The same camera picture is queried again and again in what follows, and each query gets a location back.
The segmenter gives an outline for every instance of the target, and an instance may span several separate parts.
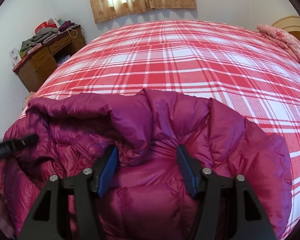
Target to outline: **purple clothing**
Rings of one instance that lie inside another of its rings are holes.
[[[72,23],[71,21],[66,21],[64,22],[60,27],[59,27],[59,31],[63,32],[65,31],[68,27],[75,25],[75,23]]]
[[[187,193],[178,168],[179,144],[221,176],[243,174],[277,237],[287,225],[292,181],[285,140],[266,135],[214,99],[148,89],[134,96],[33,98],[27,116],[5,139],[31,133],[40,137],[35,149],[0,162],[0,186],[17,234],[50,175],[82,172],[110,144],[119,148],[119,164],[109,191],[97,202],[108,239],[188,238],[198,202]],[[71,226],[75,232],[74,221]]]

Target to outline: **bed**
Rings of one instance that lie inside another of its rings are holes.
[[[142,88],[215,98],[287,142],[292,210],[300,219],[300,63],[261,34],[227,24],[168,20],[103,34],[59,67],[35,94],[134,95]]]

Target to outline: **pillow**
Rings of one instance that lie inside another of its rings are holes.
[[[276,43],[295,60],[300,62],[300,41],[290,33],[269,25],[258,25],[260,34]]]
[[[23,101],[22,111],[28,106],[30,99],[35,95],[35,92],[30,92],[30,94]]]

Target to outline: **folded clothes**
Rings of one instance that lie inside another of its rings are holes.
[[[52,35],[50,35],[49,37],[47,37],[42,43],[45,44],[51,40],[53,40],[55,37],[57,37],[60,33],[53,33]]]
[[[72,30],[72,29],[76,28],[77,26],[79,26],[79,25],[77,25],[77,24],[70,25],[68,28],[66,28],[66,29],[65,29],[63,32],[61,32],[61,33],[65,33],[65,32],[68,31],[68,30]]]
[[[58,31],[58,28],[41,28],[31,39],[22,42],[20,51],[24,51],[30,47],[34,47],[35,45],[42,43],[46,38],[51,36],[53,33],[57,33]]]
[[[259,33],[284,49],[296,61],[300,62],[300,41],[290,33],[269,25],[258,25]]]
[[[29,50],[31,50],[31,49],[32,49],[32,47],[29,47],[28,49],[25,49],[25,50],[23,50],[23,51],[20,51],[20,57],[23,58],[23,57],[27,54],[27,52],[28,52]]]
[[[60,32],[64,32],[68,27],[75,25],[75,23],[72,23],[71,21],[66,21],[59,27]]]

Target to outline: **desk drawer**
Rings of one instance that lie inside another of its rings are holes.
[[[33,72],[35,72],[37,67],[34,65],[32,60],[29,60],[25,63],[18,72],[18,76],[21,80],[26,79],[31,76]]]
[[[84,42],[83,38],[75,39],[73,42],[74,42],[74,45],[75,45],[75,47],[76,47],[77,50],[80,50],[84,46],[86,46],[86,43]]]
[[[21,80],[29,92],[37,92],[43,84],[36,72],[32,73],[31,76]]]
[[[75,37],[75,38],[72,38],[72,40],[83,38],[80,28],[77,28],[75,30],[69,30],[69,33],[71,34],[72,37]]]
[[[51,56],[50,51],[47,47],[41,49],[38,51],[35,55],[33,55],[31,58],[37,68],[39,68],[44,62],[46,62]]]
[[[52,45],[49,46],[49,50],[52,55],[56,54],[59,50],[64,48],[66,45],[71,43],[71,37],[67,35],[66,37],[56,41]]]
[[[45,82],[47,78],[56,70],[58,67],[55,59],[51,57],[45,62],[40,68],[36,70],[36,73],[42,82]]]

